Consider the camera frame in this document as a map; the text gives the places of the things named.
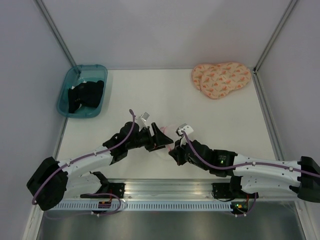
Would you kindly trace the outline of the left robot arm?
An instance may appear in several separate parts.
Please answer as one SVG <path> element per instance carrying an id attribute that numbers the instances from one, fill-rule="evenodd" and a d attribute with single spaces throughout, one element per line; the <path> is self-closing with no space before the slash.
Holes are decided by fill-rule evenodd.
<path id="1" fill-rule="evenodd" d="M 129 121 L 90 153 L 60 161 L 52 156 L 44 159 L 26 184 L 33 196 L 31 203 L 48 211 L 64 198 L 116 198 L 118 194 L 110 181 L 98 171 L 99 168 L 121 161 L 127 157 L 129 150 L 145 148 L 153 152 L 173 142 L 154 122 L 140 127 Z"/>

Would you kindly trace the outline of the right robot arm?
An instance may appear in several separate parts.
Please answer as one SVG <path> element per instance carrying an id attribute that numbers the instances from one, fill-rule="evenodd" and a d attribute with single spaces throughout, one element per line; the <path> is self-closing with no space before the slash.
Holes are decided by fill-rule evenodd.
<path id="1" fill-rule="evenodd" d="M 320 166 L 308 156 L 298 161 L 274 162 L 210 149 L 197 140 L 185 144 L 178 140 L 168 154 L 179 166 L 190 163 L 217 177 L 229 177 L 228 192 L 235 198 L 243 194 L 288 193 L 307 202 L 320 201 Z"/>

